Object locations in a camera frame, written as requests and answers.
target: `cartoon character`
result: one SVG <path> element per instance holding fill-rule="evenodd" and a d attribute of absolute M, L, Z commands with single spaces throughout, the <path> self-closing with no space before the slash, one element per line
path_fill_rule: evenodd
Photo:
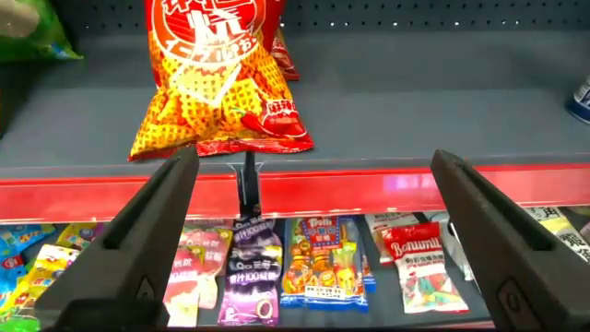
<path fill-rule="evenodd" d="M 352 271 L 350 267 L 339 269 L 336 273 L 336 278 L 338 286 L 340 286 L 341 289 L 346 290 L 347 295 L 352 295 L 356 286 L 354 271 Z"/>
<path fill-rule="evenodd" d="M 335 284 L 336 284 L 336 275 L 334 274 L 334 271 L 328 270 L 328 271 L 324 271 L 324 272 L 322 272 L 322 274 L 320 274 L 320 286 L 334 287 Z"/>

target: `red shelf edge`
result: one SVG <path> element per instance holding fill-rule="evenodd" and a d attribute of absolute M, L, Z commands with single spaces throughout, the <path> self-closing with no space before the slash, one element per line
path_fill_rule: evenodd
<path fill-rule="evenodd" d="M 590 163 L 476 167 L 525 207 L 590 205 Z M 445 209 L 427 167 L 260 172 L 263 217 Z"/>
<path fill-rule="evenodd" d="M 148 176 L 0 180 L 0 223 L 110 221 Z M 240 216 L 236 174 L 199 174 L 189 218 Z"/>

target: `red snack bag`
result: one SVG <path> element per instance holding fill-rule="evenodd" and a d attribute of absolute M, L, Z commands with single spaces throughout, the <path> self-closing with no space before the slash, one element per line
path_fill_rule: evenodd
<path fill-rule="evenodd" d="M 275 61 L 286 80 L 299 80 L 299 72 L 295 68 L 293 60 L 291 60 L 289 50 L 287 50 L 287 44 L 285 43 L 285 36 L 283 36 L 283 32 L 281 32 L 280 29 L 277 29 L 277 32 L 275 33 L 273 48 L 270 51 L 270 54 L 275 58 Z"/>
<path fill-rule="evenodd" d="M 146 0 L 158 91 L 129 160 L 313 147 L 269 54 L 282 0 Z"/>
<path fill-rule="evenodd" d="M 446 274 L 438 222 L 389 228 L 382 236 L 397 266 L 406 314 L 468 310 Z"/>

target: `green snack bag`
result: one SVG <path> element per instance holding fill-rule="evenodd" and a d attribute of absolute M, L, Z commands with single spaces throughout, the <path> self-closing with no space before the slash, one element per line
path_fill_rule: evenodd
<path fill-rule="evenodd" d="M 49 0 L 0 0 L 0 62 L 81 59 Z"/>

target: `brand logo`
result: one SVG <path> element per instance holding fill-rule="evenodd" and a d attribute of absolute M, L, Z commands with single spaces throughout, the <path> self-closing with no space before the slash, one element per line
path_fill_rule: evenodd
<path fill-rule="evenodd" d="M 401 257 L 405 253 L 424 252 L 432 249 L 442 249 L 441 243 L 437 238 L 431 238 L 424 241 L 410 241 L 400 245 L 399 243 L 391 243 L 391 249 L 395 252 L 396 257 Z"/>
<path fill-rule="evenodd" d="M 258 45 L 264 1 L 153 0 L 152 25 L 165 54 L 200 65 L 234 64 Z"/>

